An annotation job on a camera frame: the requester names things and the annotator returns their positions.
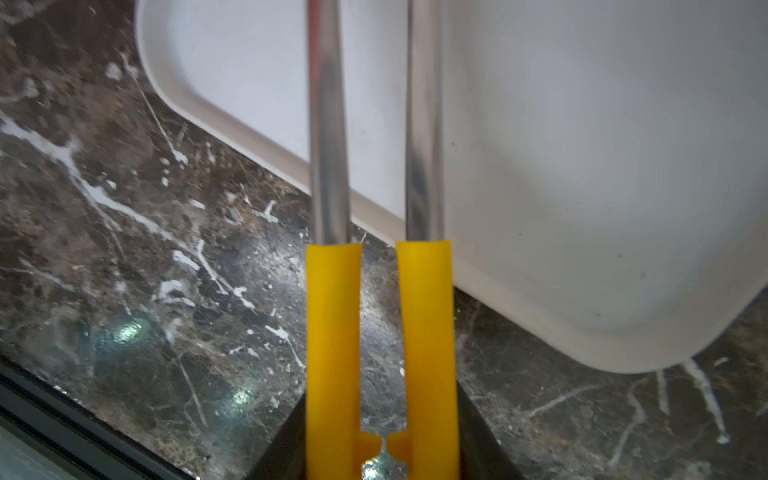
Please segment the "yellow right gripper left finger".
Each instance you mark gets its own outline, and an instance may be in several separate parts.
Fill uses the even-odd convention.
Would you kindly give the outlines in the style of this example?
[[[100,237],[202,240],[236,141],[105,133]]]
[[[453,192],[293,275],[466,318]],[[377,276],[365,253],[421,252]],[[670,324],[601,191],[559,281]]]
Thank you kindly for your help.
[[[306,476],[360,479],[382,441],[361,428],[362,247],[351,200],[339,4],[307,4],[312,244],[306,252]]]

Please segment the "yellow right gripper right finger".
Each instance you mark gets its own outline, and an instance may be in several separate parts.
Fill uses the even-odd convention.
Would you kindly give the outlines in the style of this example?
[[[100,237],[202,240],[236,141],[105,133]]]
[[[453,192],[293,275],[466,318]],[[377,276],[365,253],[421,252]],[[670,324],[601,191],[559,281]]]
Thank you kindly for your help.
[[[411,479],[460,476],[452,247],[444,215],[441,6],[408,4],[406,238],[396,244],[407,425],[386,444]]]

